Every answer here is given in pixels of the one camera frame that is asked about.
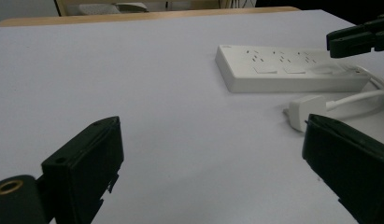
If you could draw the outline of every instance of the power cord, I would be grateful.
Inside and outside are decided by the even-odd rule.
[[[293,129],[300,132],[306,131],[306,120],[309,114],[326,116],[327,111],[336,109],[341,105],[346,105],[356,101],[384,95],[384,79],[377,76],[371,76],[370,80],[379,90],[365,91],[337,101],[326,101],[322,95],[308,95],[303,98],[291,101],[289,107],[284,109],[288,115]]]

